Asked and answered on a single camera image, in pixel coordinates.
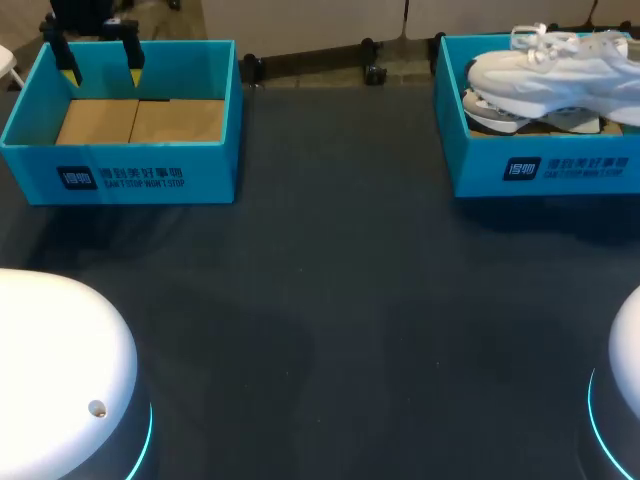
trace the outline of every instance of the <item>dark table surface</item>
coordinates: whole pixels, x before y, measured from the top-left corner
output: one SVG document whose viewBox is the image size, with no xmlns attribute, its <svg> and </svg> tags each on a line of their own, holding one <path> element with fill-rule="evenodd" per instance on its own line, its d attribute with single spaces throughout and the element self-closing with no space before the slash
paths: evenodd
<svg viewBox="0 0 640 480">
<path fill-rule="evenodd" d="M 247 92 L 244 132 L 231 206 L 31 208 L 0 166 L 0 265 L 122 313 L 161 478 L 578 480 L 640 200 L 454 201 L 426 88 Z"/>
</svg>

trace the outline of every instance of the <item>white shoelace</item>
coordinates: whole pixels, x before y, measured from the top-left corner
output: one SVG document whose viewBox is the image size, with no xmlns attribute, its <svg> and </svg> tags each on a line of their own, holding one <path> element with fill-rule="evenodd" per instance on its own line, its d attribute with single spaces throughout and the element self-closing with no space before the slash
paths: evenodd
<svg viewBox="0 0 640 480">
<path fill-rule="evenodd" d="M 561 52 L 577 53 L 580 40 L 575 33 L 547 32 L 547 26 L 517 26 L 511 30 L 511 49 L 526 50 L 530 62 L 541 63 L 555 59 Z"/>
</svg>

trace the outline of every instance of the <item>cardboard box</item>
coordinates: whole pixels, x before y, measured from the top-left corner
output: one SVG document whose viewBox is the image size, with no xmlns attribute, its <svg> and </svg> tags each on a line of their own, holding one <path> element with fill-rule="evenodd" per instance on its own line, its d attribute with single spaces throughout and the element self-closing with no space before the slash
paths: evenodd
<svg viewBox="0 0 640 480">
<path fill-rule="evenodd" d="M 73 86 L 45 44 L 0 149 L 32 205 L 230 203 L 242 123 L 232 41 L 71 43 Z"/>
<path fill-rule="evenodd" d="M 138 100 L 71 100 L 56 145 L 129 143 Z"/>
<path fill-rule="evenodd" d="M 223 100 L 143 101 L 129 143 L 219 142 Z"/>
<path fill-rule="evenodd" d="M 472 135 L 460 93 L 465 66 L 509 49 L 509 35 L 442 38 L 434 104 L 457 197 L 640 193 L 638 129 L 610 126 L 598 135 Z"/>
</svg>

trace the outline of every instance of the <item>cyan cardboard box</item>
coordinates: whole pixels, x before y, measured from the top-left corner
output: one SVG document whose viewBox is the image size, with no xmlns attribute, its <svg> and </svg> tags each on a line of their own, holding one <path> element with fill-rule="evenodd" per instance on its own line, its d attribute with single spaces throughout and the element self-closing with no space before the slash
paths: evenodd
<svg viewBox="0 0 640 480">
<path fill-rule="evenodd" d="M 435 110 L 457 197 L 640 193 L 640 135 L 473 137 L 460 94 L 475 56 L 509 49 L 509 35 L 445 36 L 436 67 Z"/>
<path fill-rule="evenodd" d="M 45 44 L 0 138 L 2 155 L 30 204 L 233 201 L 243 102 L 234 42 L 142 42 L 146 61 L 137 88 L 122 43 L 70 47 L 81 86 L 56 69 Z M 220 140 L 56 145 L 77 99 L 224 100 Z"/>
</svg>

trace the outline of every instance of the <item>white sneaker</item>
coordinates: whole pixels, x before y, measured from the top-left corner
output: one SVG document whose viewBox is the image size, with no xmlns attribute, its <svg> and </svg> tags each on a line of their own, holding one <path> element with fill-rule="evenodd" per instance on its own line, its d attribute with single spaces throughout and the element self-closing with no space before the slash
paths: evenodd
<svg viewBox="0 0 640 480">
<path fill-rule="evenodd" d="M 514 28 L 511 46 L 467 66 L 469 84 L 489 103 L 526 118 L 579 107 L 640 126 L 640 42 L 615 31 L 547 33 L 539 24 Z"/>
<path fill-rule="evenodd" d="M 488 133 L 513 135 L 525 125 L 538 121 L 570 133 L 600 133 L 600 117 L 597 113 L 582 108 L 568 108 L 549 113 L 536 120 L 512 115 L 489 104 L 473 90 L 462 94 L 462 107 L 467 115 L 470 127 L 477 131 L 490 130 Z"/>
</svg>

